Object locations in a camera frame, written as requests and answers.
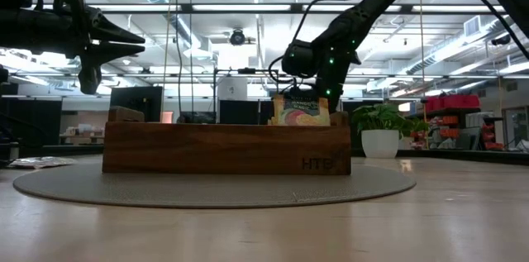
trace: fluorescent light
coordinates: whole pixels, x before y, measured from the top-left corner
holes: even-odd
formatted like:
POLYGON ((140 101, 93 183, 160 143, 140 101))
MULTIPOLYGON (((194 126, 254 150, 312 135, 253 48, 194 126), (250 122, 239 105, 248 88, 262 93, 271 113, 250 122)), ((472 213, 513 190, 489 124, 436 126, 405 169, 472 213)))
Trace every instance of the fluorescent light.
MULTIPOLYGON (((317 4, 312 5, 311 11, 329 11, 329 12, 338 12, 345 11, 351 7, 356 6, 355 4, 343 4, 343 5, 326 5, 326 4, 317 4)), ((303 5, 303 10, 306 11, 308 5, 303 5)), ((399 12, 402 9, 402 6, 389 6, 386 9, 386 12, 399 12)))
POLYGON ((428 96, 428 97, 439 96, 440 94, 442 94, 444 92, 449 92, 451 90, 452 89, 435 89, 435 90, 431 90, 429 92, 426 92, 425 95, 428 96))
POLYGON ((469 88, 473 88, 475 86, 478 86, 482 83, 484 83, 485 81, 478 81, 478 82, 475 82, 475 83, 470 83, 470 84, 467 84, 467 85, 464 85, 462 87, 460 87, 459 89, 469 89, 469 88))
POLYGON ((409 102, 416 102, 421 101, 420 98, 390 98, 389 101, 409 101, 409 102))
POLYGON ((58 95, 43 95, 43 96, 27 96, 28 98, 62 98, 63 96, 58 95))
POLYGON ((358 74, 358 75, 353 75, 353 74, 348 74, 346 76, 346 78, 348 79, 381 79, 381 78, 386 78, 388 77, 388 75, 381 75, 381 74, 358 74))
MULTIPOLYGON (((180 5, 168 5, 167 3, 162 4, 133 4, 133 5, 125 5, 125 4, 87 4, 89 7, 98 8, 103 12, 167 12, 169 9, 170 11, 174 12, 176 11, 177 7, 178 10, 182 10, 182 7, 180 5)), ((43 6, 44 9, 51 10, 53 9, 53 4, 45 4, 43 6)))
POLYGON ((516 72, 523 71, 524 69, 529 69, 529 62, 522 64, 512 64, 510 67, 499 70, 500 74, 512 74, 516 72))
MULTIPOLYGON (((493 6, 498 12, 505 12, 501 6, 493 6)), ((413 6, 412 12, 420 12, 421 6, 413 6)), ((487 6, 422 6, 423 12, 483 12, 488 13, 490 10, 487 6)))
POLYGON ((60 77, 66 75, 64 73, 15 73, 13 76, 60 77))
POLYGON ((212 56, 213 56, 213 53, 211 53, 211 52, 209 52, 207 50, 189 48, 188 50, 183 52, 183 55, 185 55, 188 58, 190 58, 191 55, 192 55, 194 58, 209 58, 209 59, 211 59, 212 56))
POLYGON ((493 75, 451 75, 449 79, 496 79, 498 76, 493 75))
POLYGON ((459 74, 462 74, 462 73, 467 73, 473 69, 476 69, 480 66, 481 64, 478 64, 478 63, 475 63, 475 64, 467 64, 465 67, 462 67, 462 68, 459 68, 455 71, 452 71, 450 73, 450 75, 459 75, 459 74))
POLYGON ((360 101, 383 101, 384 98, 350 98, 353 100, 360 100, 360 101))
POLYGON ((267 5, 267 4, 248 4, 248 5, 193 5, 193 10, 197 11, 288 11, 290 5, 267 5))
POLYGON ((529 79, 529 75, 506 75, 505 79, 529 79))

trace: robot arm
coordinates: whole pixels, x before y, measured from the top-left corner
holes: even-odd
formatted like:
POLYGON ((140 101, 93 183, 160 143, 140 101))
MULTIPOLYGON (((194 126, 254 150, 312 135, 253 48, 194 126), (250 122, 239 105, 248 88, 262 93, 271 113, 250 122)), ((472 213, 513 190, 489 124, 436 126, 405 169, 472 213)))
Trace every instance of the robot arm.
MULTIPOLYGON (((312 42, 295 40, 283 57, 283 70, 293 76, 312 77, 317 73, 316 94, 328 98, 334 111, 350 63, 360 64, 356 49, 369 34, 376 19, 395 0, 362 0, 335 18, 327 30, 312 42)), ((499 0, 507 13, 529 37, 529 1, 499 0)))
POLYGON ((0 46, 36 55, 61 53, 69 59, 78 55, 83 93, 96 93, 102 64, 145 50, 134 45, 145 43, 145 39, 115 26, 101 10, 86 6, 85 0, 55 0, 53 10, 23 9, 31 4, 32 0, 0 0, 0 46))

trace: wooden table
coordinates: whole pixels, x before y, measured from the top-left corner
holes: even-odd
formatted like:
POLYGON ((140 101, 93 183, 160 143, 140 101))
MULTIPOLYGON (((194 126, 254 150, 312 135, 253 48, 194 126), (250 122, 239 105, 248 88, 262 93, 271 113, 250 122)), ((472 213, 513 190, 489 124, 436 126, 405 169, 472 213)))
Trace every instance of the wooden table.
MULTIPOLYGON (((88 164, 101 156, 86 157, 88 164)), ((250 210, 107 207, 27 197, 0 170, 0 253, 20 261, 529 260, 529 169, 366 160, 417 178, 363 202, 250 210)))

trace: colorful package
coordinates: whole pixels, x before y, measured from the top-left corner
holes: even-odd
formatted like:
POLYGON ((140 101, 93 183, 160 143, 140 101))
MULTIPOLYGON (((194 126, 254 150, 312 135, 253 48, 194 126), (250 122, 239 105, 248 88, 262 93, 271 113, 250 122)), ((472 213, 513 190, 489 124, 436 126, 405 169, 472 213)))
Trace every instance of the colorful package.
POLYGON ((330 126, 329 105, 325 98, 276 95, 272 124, 280 126, 330 126))

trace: computer monitor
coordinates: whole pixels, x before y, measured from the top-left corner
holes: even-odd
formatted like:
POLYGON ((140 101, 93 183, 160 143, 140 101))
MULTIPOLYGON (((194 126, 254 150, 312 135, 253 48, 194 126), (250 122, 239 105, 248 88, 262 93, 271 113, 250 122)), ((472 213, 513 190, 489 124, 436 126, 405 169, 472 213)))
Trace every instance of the computer monitor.
POLYGON ((145 122, 160 122, 162 87, 113 88, 110 106, 143 112, 145 122))

